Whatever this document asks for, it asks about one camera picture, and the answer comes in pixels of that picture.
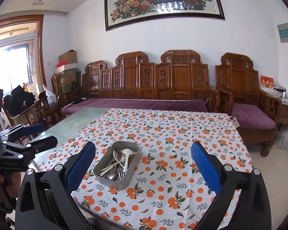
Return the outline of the person's left hand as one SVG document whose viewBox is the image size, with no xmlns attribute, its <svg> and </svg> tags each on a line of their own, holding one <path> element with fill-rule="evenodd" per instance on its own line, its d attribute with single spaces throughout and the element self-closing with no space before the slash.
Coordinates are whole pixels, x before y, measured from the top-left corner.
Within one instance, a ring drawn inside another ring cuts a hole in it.
<svg viewBox="0 0 288 230">
<path fill-rule="evenodd" d="M 0 174 L 0 187 L 1 184 L 6 186 L 5 191 L 9 194 L 11 198 L 17 198 L 20 186 L 21 186 L 21 173 L 20 172 L 12 172 L 10 181 L 5 185 L 4 176 Z"/>
</svg>

